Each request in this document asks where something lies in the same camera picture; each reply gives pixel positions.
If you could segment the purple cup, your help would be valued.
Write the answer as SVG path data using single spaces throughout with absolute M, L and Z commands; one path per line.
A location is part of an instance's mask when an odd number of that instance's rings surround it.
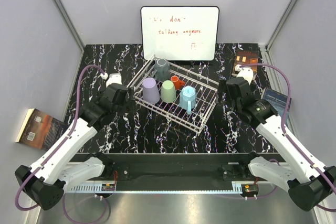
M 145 78 L 142 82 L 143 100 L 149 104 L 156 104 L 160 100 L 159 90 L 154 78 Z

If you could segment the white wire dish rack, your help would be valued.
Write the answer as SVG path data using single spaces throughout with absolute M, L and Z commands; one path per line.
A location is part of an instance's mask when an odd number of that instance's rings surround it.
M 153 55 L 128 87 L 138 105 L 200 134 L 215 108 L 219 83 Z

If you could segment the light blue mug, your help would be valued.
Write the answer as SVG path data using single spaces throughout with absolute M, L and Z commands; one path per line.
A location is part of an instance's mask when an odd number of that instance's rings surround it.
M 191 115 L 192 110 L 196 105 L 196 90 L 194 87 L 185 86 L 180 93 L 179 105 L 185 109 L 188 115 Z

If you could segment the green cup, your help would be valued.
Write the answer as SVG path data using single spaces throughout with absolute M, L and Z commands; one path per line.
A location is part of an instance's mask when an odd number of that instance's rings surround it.
M 161 87 L 161 100 L 166 103 L 172 103 L 176 99 L 176 89 L 172 81 L 166 80 Z

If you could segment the orange mug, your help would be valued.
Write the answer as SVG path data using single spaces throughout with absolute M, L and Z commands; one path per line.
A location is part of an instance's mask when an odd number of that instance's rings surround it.
M 180 80 L 178 76 L 172 76 L 171 81 L 173 82 L 176 90 L 180 90 L 185 85 L 185 82 Z

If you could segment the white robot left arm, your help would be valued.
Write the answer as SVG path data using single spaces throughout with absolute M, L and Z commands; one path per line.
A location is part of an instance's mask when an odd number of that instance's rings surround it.
M 54 207 L 62 196 L 75 186 L 92 178 L 109 179 L 113 175 L 113 160 L 102 153 L 88 156 L 84 162 L 65 168 L 74 155 L 117 114 L 135 109 L 134 88 L 112 83 L 90 102 L 83 105 L 60 139 L 30 166 L 20 165 L 15 177 L 20 185 L 15 206 L 24 192 L 43 210 Z

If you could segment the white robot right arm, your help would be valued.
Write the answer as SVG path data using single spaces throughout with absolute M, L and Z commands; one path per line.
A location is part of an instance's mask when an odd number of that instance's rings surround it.
M 247 80 L 221 80 L 217 97 L 225 98 L 239 118 L 266 138 L 289 166 L 284 168 L 258 154 L 250 154 L 250 159 L 238 167 L 242 179 L 260 177 L 273 183 L 303 211 L 310 211 L 333 193 L 335 166 L 325 166 L 282 126 L 276 109 L 268 101 L 257 99 Z

